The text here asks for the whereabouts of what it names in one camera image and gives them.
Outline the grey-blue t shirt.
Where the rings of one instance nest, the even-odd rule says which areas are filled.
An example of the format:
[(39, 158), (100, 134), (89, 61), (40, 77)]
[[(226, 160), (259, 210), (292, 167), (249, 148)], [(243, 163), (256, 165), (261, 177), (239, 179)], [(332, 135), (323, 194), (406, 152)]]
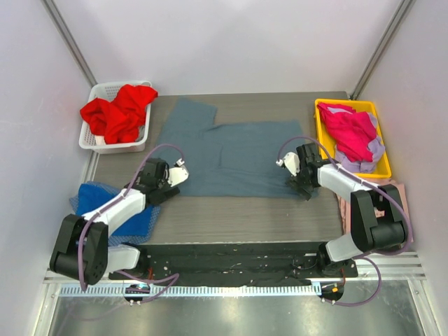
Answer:
[(276, 165), (284, 147), (294, 151), (303, 143), (298, 121), (217, 124), (215, 106), (186, 98), (177, 100), (157, 139), (164, 148), (157, 157), (175, 163), (184, 154), (190, 175), (179, 186), (189, 197), (268, 197), (297, 199), (286, 185), (289, 172)]

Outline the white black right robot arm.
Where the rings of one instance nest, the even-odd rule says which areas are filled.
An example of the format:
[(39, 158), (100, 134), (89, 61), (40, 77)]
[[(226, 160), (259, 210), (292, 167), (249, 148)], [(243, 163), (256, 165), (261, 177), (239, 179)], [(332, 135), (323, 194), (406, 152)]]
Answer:
[(394, 185), (368, 182), (332, 158), (323, 159), (315, 143), (298, 146), (278, 158), (276, 165), (289, 171), (286, 184), (306, 200), (322, 187), (349, 203), (349, 231), (318, 248), (316, 268), (323, 276), (338, 273), (355, 257), (398, 253), (410, 242), (409, 218)]

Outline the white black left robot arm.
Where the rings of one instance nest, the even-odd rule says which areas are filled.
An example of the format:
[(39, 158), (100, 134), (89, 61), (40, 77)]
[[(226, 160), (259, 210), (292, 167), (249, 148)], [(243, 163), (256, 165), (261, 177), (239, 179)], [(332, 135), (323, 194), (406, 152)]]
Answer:
[(137, 245), (111, 246), (109, 237), (130, 218), (179, 194), (179, 185), (188, 177), (182, 158), (173, 167), (159, 158), (147, 159), (118, 195), (94, 210), (62, 220), (50, 270), (79, 281), (82, 288), (121, 270), (133, 279), (144, 278), (149, 262)]

